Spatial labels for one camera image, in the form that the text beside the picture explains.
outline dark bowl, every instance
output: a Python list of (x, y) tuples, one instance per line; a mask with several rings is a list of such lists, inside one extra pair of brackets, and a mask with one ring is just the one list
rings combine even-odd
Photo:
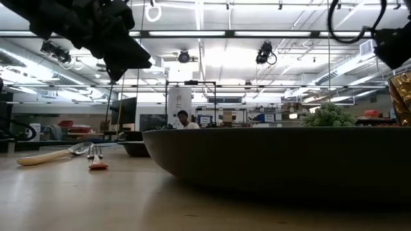
[(126, 141), (143, 141), (142, 132), (139, 131), (124, 131)]
[(143, 133), (154, 161), (195, 184), (328, 202), (411, 202), (411, 128), (215, 128)]
[(124, 141), (118, 144), (123, 145), (131, 157), (150, 157), (143, 141)]

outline table surface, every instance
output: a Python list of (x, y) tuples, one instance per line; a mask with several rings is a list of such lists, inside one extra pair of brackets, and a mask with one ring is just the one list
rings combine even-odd
[(264, 205), (201, 191), (150, 158), (103, 148), (106, 171), (67, 157), (21, 167), (0, 154), (0, 226), (7, 231), (407, 230), (409, 212), (349, 212)]

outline man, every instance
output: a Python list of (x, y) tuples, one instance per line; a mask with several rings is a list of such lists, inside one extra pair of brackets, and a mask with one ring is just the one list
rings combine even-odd
[(181, 110), (177, 113), (180, 123), (184, 126), (183, 129), (197, 129), (200, 128), (198, 124), (188, 121), (188, 113), (185, 110)]

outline white shirt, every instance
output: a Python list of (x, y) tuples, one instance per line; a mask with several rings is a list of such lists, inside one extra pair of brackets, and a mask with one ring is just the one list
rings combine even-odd
[(193, 122), (187, 124), (187, 126), (183, 127), (183, 129), (199, 129), (199, 125)]

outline gold object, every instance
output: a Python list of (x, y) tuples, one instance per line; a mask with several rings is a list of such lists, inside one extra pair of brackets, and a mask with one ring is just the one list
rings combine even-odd
[(388, 84), (397, 122), (411, 126), (411, 71), (391, 77)]

